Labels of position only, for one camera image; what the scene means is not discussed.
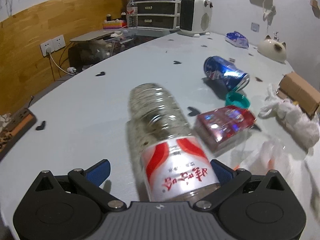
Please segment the clear plastic bag orange stripe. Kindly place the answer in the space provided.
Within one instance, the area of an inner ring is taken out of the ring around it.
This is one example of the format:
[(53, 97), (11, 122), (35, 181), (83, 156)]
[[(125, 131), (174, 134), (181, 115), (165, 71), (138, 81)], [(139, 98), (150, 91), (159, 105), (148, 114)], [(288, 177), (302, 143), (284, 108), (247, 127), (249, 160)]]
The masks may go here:
[(234, 169), (245, 168), (258, 175), (277, 170), (287, 179), (298, 173), (306, 156), (295, 143), (285, 144), (266, 133), (248, 131), (232, 150), (231, 163)]

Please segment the clear plastic water bottle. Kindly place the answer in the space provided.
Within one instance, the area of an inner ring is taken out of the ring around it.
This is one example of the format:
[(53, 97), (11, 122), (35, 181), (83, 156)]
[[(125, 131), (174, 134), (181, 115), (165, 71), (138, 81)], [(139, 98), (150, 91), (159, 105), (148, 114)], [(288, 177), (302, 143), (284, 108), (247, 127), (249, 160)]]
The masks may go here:
[(140, 162), (149, 199), (194, 204), (220, 182), (172, 94), (156, 83), (130, 92), (133, 153)]

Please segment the teal plastic lid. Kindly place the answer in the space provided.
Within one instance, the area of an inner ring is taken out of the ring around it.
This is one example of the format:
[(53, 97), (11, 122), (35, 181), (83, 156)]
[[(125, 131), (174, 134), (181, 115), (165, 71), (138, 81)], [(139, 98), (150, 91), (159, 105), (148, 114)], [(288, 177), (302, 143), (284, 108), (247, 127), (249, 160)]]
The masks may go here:
[(226, 94), (225, 106), (236, 106), (243, 109), (248, 109), (251, 103), (244, 95), (237, 92), (229, 92)]

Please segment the white tissue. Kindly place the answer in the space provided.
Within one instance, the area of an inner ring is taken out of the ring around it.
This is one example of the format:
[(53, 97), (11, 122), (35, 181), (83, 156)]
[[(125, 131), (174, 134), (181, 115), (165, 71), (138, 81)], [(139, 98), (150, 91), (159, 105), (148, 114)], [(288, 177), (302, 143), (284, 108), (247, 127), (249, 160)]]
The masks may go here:
[(310, 118), (290, 99), (277, 96), (273, 84), (267, 87), (267, 97), (258, 116), (262, 119), (276, 117), (293, 139), (306, 149), (315, 146), (319, 141), (319, 117)]

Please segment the red snack packet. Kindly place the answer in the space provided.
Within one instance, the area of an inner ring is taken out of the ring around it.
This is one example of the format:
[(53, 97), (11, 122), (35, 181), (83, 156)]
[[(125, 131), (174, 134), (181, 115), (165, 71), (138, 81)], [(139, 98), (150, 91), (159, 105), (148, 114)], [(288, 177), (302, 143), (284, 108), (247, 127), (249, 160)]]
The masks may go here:
[(196, 117), (194, 130), (212, 151), (218, 151), (243, 137), (256, 122), (245, 108), (225, 106)]

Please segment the brown cardboard box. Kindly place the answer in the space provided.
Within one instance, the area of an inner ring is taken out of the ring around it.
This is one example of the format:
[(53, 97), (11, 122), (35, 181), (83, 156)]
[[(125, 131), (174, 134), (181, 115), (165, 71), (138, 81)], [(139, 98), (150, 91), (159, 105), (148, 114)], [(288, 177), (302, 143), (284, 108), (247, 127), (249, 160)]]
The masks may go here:
[(297, 102), (299, 107), (312, 119), (319, 112), (320, 94), (296, 72), (290, 72), (282, 78), (277, 96)]

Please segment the crushed blue soda can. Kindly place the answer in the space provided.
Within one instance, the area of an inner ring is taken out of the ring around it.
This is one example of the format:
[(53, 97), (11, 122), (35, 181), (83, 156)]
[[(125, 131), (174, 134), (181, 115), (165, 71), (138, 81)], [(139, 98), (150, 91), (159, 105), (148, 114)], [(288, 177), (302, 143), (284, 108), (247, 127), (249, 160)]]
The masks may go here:
[(249, 74), (219, 56), (206, 58), (203, 70), (208, 79), (222, 81), (229, 92), (242, 90), (250, 81)]

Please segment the white cat figurine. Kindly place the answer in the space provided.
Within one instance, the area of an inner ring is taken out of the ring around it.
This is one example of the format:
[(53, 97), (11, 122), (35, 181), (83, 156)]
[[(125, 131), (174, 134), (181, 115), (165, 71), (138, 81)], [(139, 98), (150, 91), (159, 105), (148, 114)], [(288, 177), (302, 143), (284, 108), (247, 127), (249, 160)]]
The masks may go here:
[(286, 43), (279, 42), (269, 35), (266, 35), (265, 38), (259, 42), (257, 50), (261, 55), (280, 63), (285, 63), (287, 58)]

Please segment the blue white snack wrapper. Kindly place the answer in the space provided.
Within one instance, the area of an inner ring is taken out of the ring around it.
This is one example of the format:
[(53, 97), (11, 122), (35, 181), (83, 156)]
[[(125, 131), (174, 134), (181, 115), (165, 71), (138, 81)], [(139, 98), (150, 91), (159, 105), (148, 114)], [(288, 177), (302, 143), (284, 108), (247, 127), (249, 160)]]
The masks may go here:
[(238, 48), (249, 48), (248, 39), (241, 33), (234, 31), (225, 35), (225, 40)]

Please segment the silver laptop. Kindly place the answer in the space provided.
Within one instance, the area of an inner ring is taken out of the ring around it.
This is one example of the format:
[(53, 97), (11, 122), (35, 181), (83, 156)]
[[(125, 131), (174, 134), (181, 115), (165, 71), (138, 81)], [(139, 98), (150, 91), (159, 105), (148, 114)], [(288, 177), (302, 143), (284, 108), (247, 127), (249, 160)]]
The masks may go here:
[(92, 31), (86, 34), (82, 34), (78, 37), (70, 39), (70, 42), (86, 42), (86, 41), (94, 41), (99, 40), (103, 37), (110, 36), (114, 34), (113, 30), (97, 30)]

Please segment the colourful pen holder box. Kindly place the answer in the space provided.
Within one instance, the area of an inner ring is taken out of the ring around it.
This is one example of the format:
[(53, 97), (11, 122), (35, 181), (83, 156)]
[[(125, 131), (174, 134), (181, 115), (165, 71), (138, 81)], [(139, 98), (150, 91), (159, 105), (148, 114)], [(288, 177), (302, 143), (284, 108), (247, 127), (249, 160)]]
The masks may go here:
[(114, 29), (121, 29), (121, 28), (126, 28), (127, 27), (127, 23), (124, 20), (111, 20), (111, 21), (107, 21), (104, 20), (103, 22), (103, 29), (105, 30), (114, 30)]

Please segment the white space heater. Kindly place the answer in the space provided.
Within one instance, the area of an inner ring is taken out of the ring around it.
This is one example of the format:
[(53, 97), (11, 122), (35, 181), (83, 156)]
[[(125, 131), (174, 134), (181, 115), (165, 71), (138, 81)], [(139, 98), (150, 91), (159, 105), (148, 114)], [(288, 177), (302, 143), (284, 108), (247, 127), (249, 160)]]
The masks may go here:
[(210, 0), (181, 0), (178, 34), (200, 37), (210, 35), (213, 3)]

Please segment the upright water bottle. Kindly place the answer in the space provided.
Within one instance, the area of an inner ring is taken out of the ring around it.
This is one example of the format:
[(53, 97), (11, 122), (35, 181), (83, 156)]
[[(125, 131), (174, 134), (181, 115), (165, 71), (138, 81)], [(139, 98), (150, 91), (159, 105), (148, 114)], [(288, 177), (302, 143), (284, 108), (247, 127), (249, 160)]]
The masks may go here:
[(138, 27), (138, 7), (135, 0), (129, 0), (126, 6), (126, 18), (129, 28)]

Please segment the white drawer organizer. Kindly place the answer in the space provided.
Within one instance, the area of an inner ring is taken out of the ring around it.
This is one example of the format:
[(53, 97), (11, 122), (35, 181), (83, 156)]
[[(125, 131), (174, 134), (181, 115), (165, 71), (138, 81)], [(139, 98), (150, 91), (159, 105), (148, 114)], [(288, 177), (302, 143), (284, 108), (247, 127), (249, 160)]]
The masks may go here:
[(135, 0), (138, 27), (176, 30), (180, 27), (181, 0)]

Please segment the white wall socket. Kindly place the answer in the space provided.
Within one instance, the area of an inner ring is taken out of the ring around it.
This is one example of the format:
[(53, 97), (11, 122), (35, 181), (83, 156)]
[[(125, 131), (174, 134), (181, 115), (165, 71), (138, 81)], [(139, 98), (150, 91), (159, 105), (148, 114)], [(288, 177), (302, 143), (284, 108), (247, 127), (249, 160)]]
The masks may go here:
[(59, 35), (53, 39), (40, 44), (40, 49), (43, 57), (46, 57), (49, 53), (60, 50), (66, 46), (65, 39), (63, 35)]

